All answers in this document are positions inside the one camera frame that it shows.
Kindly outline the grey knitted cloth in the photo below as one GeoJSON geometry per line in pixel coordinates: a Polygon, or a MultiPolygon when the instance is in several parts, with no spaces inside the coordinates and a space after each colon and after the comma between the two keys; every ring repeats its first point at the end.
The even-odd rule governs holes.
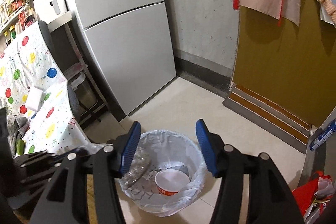
{"type": "Polygon", "coordinates": [[[19,139],[22,139],[29,128],[29,120],[26,117],[11,116],[7,119],[8,132],[7,137],[10,145],[11,154],[16,154],[16,145],[19,139]]]}

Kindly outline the white foam sponge block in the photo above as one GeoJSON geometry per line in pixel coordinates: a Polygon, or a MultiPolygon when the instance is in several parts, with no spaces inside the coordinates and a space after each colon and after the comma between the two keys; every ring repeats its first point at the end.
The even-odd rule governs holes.
{"type": "Polygon", "coordinates": [[[28,93],[26,100],[26,108],[34,112],[38,112],[41,101],[42,101],[43,91],[40,88],[32,87],[28,93]]]}

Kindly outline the white instant noodle bowl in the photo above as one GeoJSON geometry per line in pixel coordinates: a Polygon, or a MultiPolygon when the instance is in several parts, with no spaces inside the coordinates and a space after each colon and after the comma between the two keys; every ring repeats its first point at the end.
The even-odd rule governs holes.
{"type": "Polygon", "coordinates": [[[180,170],[165,169],[155,175],[154,181],[161,195],[172,196],[187,186],[190,179],[180,170]]]}

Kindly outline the clear plastic packaging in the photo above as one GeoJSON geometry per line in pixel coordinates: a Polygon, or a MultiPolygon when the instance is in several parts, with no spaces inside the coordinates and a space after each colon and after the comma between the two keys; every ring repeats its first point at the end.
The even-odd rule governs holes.
{"type": "Polygon", "coordinates": [[[135,151],[129,171],[120,180],[121,187],[128,189],[133,186],[145,174],[150,165],[150,154],[144,148],[138,147],[135,151]]]}

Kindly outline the trash bin with white bag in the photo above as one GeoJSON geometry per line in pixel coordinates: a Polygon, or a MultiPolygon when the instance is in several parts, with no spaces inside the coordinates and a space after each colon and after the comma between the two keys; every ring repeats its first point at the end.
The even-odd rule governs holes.
{"type": "Polygon", "coordinates": [[[176,132],[154,130],[141,135],[130,170],[118,183],[140,209],[169,217],[197,199],[206,173],[197,143],[176,132]]]}

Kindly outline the green cucumber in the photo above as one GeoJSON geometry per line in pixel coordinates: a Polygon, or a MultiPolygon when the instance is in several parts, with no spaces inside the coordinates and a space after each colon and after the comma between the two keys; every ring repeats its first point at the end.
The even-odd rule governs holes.
{"type": "Polygon", "coordinates": [[[18,155],[23,155],[25,152],[25,141],[22,139],[18,139],[16,143],[16,152],[18,155]]]}

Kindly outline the red plastic bag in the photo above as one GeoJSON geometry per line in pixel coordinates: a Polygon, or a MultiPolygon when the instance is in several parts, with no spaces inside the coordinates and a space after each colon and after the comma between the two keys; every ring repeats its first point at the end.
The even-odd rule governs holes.
{"type": "Polygon", "coordinates": [[[304,222],[315,223],[335,195],[335,186],[330,175],[318,170],[292,193],[304,222]]]}

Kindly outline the grey office chair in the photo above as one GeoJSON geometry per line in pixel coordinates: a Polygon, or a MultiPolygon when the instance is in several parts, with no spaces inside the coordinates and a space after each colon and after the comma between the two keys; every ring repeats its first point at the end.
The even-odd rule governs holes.
{"type": "Polygon", "coordinates": [[[41,20],[38,21],[38,26],[51,56],[67,80],[67,92],[70,108],[74,118],[78,121],[80,119],[79,101],[71,87],[69,78],[66,76],[66,70],[70,69],[70,67],[76,63],[75,52],[70,45],[63,27],[50,32],[47,24],[41,20]]]}

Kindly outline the blue white spray can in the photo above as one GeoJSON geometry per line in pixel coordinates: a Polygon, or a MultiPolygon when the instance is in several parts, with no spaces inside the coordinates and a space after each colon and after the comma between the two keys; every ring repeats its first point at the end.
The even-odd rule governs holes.
{"type": "Polygon", "coordinates": [[[336,131],[335,119],[318,135],[309,145],[311,151],[315,151],[318,147],[323,145],[336,131]]]}

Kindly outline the balloon print plastic cover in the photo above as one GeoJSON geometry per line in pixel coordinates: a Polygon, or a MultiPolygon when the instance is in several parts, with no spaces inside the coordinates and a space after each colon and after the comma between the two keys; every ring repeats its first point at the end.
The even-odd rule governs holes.
{"type": "Polygon", "coordinates": [[[66,77],[52,57],[43,21],[33,23],[1,53],[1,107],[9,127],[25,121],[14,144],[24,153],[65,153],[89,139],[71,110],[66,77]]]}

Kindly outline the yellow wooden door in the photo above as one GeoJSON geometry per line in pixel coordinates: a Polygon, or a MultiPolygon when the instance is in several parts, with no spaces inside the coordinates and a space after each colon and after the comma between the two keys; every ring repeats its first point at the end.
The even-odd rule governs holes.
{"type": "Polygon", "coordinates": [[[335,28],[317,0],[301,0],[300,24],[240,7],[233,81],[319,127],[335,108],[335,28]]]}

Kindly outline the dark soy sauce bottle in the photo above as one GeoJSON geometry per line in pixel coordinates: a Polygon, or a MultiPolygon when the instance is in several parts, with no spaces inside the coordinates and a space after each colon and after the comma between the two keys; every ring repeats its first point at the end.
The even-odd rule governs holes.
{"type": "Polygon", "coordinates": [[[7,31],[5,31],[4,36],[5,36],[6,45],[9,46],[11,44],[11,37],[10,37],[9,33],[7,31]]]}

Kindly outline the yellow cap sauce bottle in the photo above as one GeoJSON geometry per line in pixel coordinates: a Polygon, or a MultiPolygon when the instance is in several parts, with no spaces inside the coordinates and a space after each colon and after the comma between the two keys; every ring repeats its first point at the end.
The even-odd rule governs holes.
{"type": "Polygon", "coordinates": [[[11,40],[14,40],[16,38],[16,30],[15,25],[12,25],[9,29],[11,40]]]}

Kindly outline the silver refrigerator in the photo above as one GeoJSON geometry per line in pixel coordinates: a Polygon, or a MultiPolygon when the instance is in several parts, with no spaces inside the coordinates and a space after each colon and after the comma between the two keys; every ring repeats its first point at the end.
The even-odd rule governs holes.
{"type": "Polygon", "coordinates": [[[66,0],[108,102],[131,113],[176,75],[165,0],[66,0]]]}

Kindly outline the metal wall shelf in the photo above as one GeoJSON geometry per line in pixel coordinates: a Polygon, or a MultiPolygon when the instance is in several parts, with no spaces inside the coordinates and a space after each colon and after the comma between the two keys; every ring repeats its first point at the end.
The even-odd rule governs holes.
{"type": "Polygon", "coordinates": [[[18,19],[19,14],[26,9],[28,4],[26,3],[19,9],[17,9],[15,12],[13,12],[3,23],[0,25],[0,33],[1,35],[9,29],[10,26],[13,25],[13,23],[18,19]]]}

